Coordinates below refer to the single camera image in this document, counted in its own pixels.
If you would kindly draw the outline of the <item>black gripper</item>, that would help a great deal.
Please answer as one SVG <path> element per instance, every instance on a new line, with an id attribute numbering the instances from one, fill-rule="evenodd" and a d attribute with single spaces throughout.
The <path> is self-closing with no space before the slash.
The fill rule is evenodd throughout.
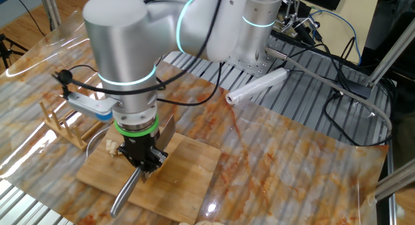
<path id="1" fill-rule="evenodd" d="M 145 172 L 154 172 L 168 157 L 168 153 L 156 148 L 159 137 L 159 129 L 139 137 L 124 136 L 124 145 L 120 145 L 118 151 L 135 168 L 143 164 L 142 169 Z"/>

